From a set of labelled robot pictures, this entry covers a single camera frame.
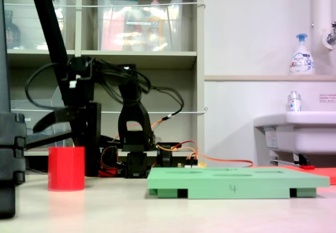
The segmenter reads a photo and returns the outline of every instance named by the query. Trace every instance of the red cylinder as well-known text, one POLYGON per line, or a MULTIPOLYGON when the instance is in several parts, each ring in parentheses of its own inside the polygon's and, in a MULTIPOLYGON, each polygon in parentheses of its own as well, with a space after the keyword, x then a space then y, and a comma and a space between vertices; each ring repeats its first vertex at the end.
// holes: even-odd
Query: red cylinder
POLYGON ((77 191, 85 186, 85 148, 50 147, 48 190, 77 191))

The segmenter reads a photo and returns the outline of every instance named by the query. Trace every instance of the plastic storage bin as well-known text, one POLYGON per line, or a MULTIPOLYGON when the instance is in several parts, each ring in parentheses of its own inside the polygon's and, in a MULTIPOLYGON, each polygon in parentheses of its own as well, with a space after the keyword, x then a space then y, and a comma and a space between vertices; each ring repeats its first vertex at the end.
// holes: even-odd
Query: plastic storage bin
MULTIPOLYGON (((67 5, 67 0, 54 2, 64 43, 67 49, 73 49, 75 10, 64 5, 67 5)), ((5 25, 7 48, 48 49, 35 6, 5 5, 5 25)))
MULTIPOLYGON (((56 89, 51 99, 41 99, 35 101, 46 106, 64 107, 59 88, 56 89)), ((35 105, 32 105, 28 100, 12 100, 10 101, 10 106, 12 112, 22 113, 25 116, 28 143, 29 141, 35 140, 37 138, 42 138, 44 136, 50 136, 70 130, 69 123, 60 123, 48 127, 42 132, 33 134, 34 125, 45 115, 49 114, 51 111, 38 108, 35 105)), ((63 140, 41 146, 40 148, 48 148, 50 146, 70 146, 70 145, 68 140, 63 140)))
POLYGON ((98 50, 182 51, 182 5, 127 3, 125 7, 113 7, 113 0, 98 0, 99 6, 111 5, 98 7, 98 50))

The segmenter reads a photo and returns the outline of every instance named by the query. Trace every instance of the table surface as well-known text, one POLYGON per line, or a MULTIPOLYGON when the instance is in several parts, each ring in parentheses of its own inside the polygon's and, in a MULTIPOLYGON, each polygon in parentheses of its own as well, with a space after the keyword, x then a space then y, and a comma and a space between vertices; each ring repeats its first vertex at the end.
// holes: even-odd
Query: table surface
POLYGON ((88 178, 79 192, 47 191, 46 175, 17 188, 15 218, 1 233, 336 232, 336 186, 317 198, 157 199, 146 179, 88 178))

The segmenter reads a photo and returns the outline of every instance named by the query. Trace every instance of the green tray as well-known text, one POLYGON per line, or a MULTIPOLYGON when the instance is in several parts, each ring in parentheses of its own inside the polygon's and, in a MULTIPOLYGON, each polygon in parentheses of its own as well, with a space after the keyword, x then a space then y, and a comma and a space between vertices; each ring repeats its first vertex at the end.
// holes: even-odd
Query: green tray
POLYGON ((282 167, 154 167, 148 176, 149 194, 158 198, 316 197, 317 187, 329 187, 329 178, 282 167))

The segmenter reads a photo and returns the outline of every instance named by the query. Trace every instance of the sink basin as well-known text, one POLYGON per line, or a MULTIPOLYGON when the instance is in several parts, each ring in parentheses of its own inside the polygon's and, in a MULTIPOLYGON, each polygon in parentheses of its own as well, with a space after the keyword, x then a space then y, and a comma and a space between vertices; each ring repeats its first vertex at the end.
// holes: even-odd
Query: sink basin
POLYGON ((254 119, 254 126, 264 128, 267 146, 274 151, 336 154, 336 112, 301 111, 266 115, 254 119))

